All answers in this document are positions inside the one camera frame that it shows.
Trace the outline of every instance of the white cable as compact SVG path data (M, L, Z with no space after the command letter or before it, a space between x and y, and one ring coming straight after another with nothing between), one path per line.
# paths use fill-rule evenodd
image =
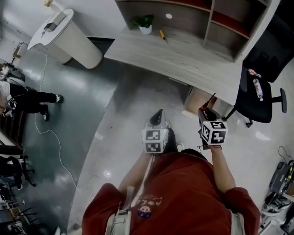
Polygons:
M42 84L43 84L44 77L45 77L45 69L46 69L46 66L47 66L47 57L48 57L48 55L46 55L46 64L45 64L45 67L44 67L44 70L43 70L43 78L42 78L41 85L40 85L40 91L42 90L41 88L42 88ZM56 136L56 138L57 138L57 140L58 140L58 144L59 144L59 161L60 161L61 165L64 167L64 169L66 169L66 170L68 171L68 173L70 174L70 176L72 177L72 179L73 179L73 183L74 183L74 186L75 186L76 188L78 188L77 185L76 185L76 183L75 183L75 179L74 179L74 177L73 177L73 174L69 171L69 169L67 169L67 168L65 167L65 165L64 165L64 164L62 163L62 161L61 161L61 154L60 154L60 152L61 152L61 144L60 144L60 140L59 140L57 134L56 134L53 130L51 130L51 129L50 129L50 130L47 130L47 131L44 131L44 132L40 132L40 131L39 131L39 128L38 128L38 126L37 126L37 123L36 123L36 113L35 113L35 125L36 125L36 128L37 128L37 130L38 130L38 132L39 132L40 134L48 133L48 132L51 131L51 132Z

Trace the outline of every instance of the white shirt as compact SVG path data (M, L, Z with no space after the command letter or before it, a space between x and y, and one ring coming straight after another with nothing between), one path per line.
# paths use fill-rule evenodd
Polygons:
M0 93L6 101L7 97L10 95L10 85L8 82L0 81Z

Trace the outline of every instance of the cartoon print on shirt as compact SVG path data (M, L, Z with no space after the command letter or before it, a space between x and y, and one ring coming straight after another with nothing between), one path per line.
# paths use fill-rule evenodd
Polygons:
M140 196L136 202L136 206L138 207L138 215L143 218L149 218L152 211L160 205L161 201L161 197L158 198L153 195Z
M138 215L140 215L143 218L148 218L151 215L151 212L152 211L150 207L142 206L139 208Z

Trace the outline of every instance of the chair seat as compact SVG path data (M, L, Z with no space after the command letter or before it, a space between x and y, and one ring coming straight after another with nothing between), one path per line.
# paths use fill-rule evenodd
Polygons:
M257 97L253 84L254 76L247 74L247 91L239 87L235 104L236 110L245 117L260 123L270 123L272 117L271 85L259 79L263 92L263 101Z

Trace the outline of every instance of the shirt sleeve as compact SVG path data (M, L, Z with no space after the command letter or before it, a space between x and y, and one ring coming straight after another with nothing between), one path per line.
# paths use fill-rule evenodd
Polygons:
M244 188L233 188L223 195L225 206L233 212L241 213L244 217L246 235L256 235L260 223L260 212Z
M104 184L87 207L82 221L83 235L105 234L108 218L124 205L125 195L112 184Z

